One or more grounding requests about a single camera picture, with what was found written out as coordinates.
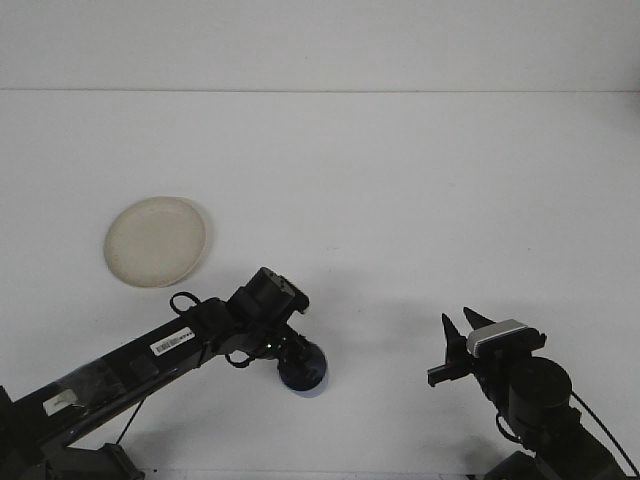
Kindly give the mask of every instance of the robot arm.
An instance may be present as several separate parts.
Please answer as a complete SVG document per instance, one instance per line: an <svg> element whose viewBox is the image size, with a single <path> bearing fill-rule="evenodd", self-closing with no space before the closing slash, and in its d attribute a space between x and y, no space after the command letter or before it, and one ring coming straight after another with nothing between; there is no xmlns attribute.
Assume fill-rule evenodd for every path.
<svg viewBox="0 0 640 480"><path fill-rule="evenodd" d="M70 452L80 455L68 445L218 355L231 362L232 352L245 352L248 360L231 362L235 366L256 358L277 359L280 377L295 390L309 390L324 376L326 360L320 349L287 325L295 311L305 311L309 299L284 277L261 268L227 302L178 295L195 305L179 311L172 299L179 317L63 378L16 402L0 387L0 478L58 478L45 471L65 463ZM110 450L111 457L119 457L116 463L128 461L123 452ZM84 463L95 465L98 460Z"/></svg>
<svg viewBox="0 0 640 480"><path fill-rule="evenodd" d="M551 360L532 356L544 346L545 335L515 320L495 323L470 309L464 313L474 329L468 338L443 315L446 363L429 370L429 384L473 373L514 432L512 439L536 454L535 460L512 455L486 478L626 479L613 455L580 424L580 412L569 406L569 375Z"/></svg>

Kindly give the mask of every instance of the white sticker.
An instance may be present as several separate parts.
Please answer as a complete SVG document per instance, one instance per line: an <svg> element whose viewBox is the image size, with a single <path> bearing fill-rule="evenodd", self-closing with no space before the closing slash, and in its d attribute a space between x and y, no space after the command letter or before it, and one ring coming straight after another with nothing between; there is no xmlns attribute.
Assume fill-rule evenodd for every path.
<svg viewBox="0 0 640 480"><path fill-rule="evenodd" d="M73 390L67 389L44 402L42 406L44 407L44 411L47 412L47 415L51 416L64 408L76 404L77 402L78 397L73 393Z"/></svg>
<svg viewBox="0 0 640 480"><path fill-rule="evenodd" d="M189 327L184 327L182 330L178 330L167 338L163 338L159 342L152 344L151 350L156 357L159 357L163 353L167 353L172 348L195 338L195 336L195 333L193 333Z"/></svg>

